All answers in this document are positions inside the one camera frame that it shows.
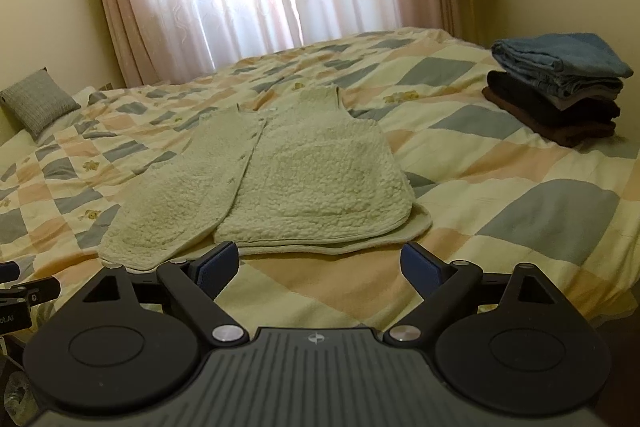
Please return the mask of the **checkered pastel quilt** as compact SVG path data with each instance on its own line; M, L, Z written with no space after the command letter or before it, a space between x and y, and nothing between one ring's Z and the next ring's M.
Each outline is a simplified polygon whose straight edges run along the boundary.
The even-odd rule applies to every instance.
M258 109L333 84L375 120L430 213L421 244L488 272L544 271L590 322L639 304L639 149L620 138L571 150L483 98L490 53L436 29L365 32L250 57L171 86L97 93L42 145L1 161L1 257L68 298L101 263L96 245L137 173L181 150L224 106Z

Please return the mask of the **folded black garment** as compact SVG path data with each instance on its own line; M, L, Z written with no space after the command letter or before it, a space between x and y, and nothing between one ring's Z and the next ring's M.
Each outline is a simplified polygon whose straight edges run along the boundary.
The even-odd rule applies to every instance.
M620 108L612 98L578 96L577 101L563 101L551 94L517 80L506 72L490 72L487 86L496 95L527 113L547 117L560 124L601 124L620 117Z

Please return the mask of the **folded brown garment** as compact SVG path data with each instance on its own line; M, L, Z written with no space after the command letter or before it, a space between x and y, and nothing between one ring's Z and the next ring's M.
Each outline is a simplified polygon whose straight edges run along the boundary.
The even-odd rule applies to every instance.
M495 92L488 87L482 90L482 95L484 95L486 100L494 103L521 121L522 124L532 129L533 132L540 134L544 139L564 147L572 148L588 140L611 138L615 132L615 124L613 121L601 122L601 124L560 124L547 117L539 119L527 113L526 110L504 101L503 98L500 98L500 96L496 95Z

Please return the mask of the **cream fleece vest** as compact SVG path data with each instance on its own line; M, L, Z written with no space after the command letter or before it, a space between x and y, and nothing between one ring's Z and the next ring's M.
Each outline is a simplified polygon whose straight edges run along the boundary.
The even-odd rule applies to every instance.
M139 176L98 253L137 271L205 241L245 256L346 255L431 224L380 125L318 87L204 116L182 153Z

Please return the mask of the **folded blue jeans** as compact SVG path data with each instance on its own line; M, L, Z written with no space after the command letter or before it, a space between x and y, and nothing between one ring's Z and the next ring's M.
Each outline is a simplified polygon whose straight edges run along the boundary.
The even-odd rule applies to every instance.
M558 98L591 87L620 92L623 79L634 75L602 38L590 32L499 39L490 50L509 75Z

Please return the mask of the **grey striped cushion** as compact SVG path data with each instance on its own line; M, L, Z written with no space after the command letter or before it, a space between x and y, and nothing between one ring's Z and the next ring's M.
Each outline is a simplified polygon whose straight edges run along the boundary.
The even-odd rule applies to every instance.
M58 87L45 68L3 89L1 102L34 140L38 140L50 124L80 109L80 105Z

